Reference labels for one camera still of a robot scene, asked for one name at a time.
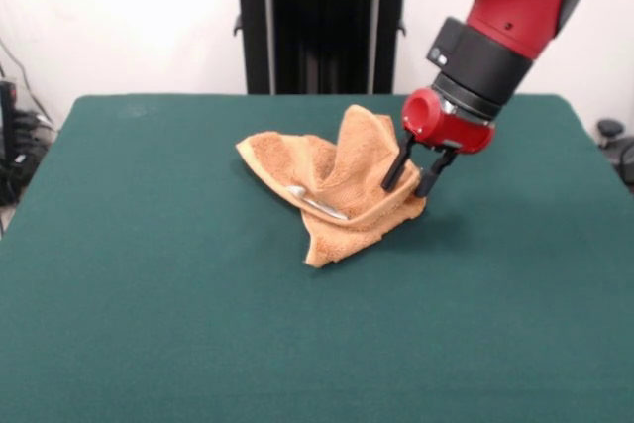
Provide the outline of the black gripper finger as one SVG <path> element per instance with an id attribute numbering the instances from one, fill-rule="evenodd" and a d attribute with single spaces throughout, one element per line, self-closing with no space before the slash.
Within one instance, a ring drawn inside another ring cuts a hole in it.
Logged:
<path id="1" fill-rule="evenodd" d="M 442 172 L 454 162 L 457 155 L 458 153 L 455 149 L 445 149 L 432 163 L 431 167 L 422 172 L 421 180 L 415 190 L 417 198 L 427 198 L 429 196 Z"/>
<path id="2" fill-rule="evenodd" d="M 406 169 L 412 165 L 411 155 L 415 144 L 412 133 L 406 133 L 398 143 L 398 153 L 381 182 L 384 191 L 393 191 Z"/>

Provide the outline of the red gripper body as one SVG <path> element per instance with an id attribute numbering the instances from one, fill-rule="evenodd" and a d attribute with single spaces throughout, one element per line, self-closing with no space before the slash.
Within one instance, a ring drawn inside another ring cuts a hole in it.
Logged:
<path id="1" fill-rule="evenodd" d="M 431 88 L 412 93 L 402 110 L 404 130 L 429 149 L 449 148 L 458 154 L 477 154 L 492 141 L 495 125 L 467 119 L 459 108 Z"/>

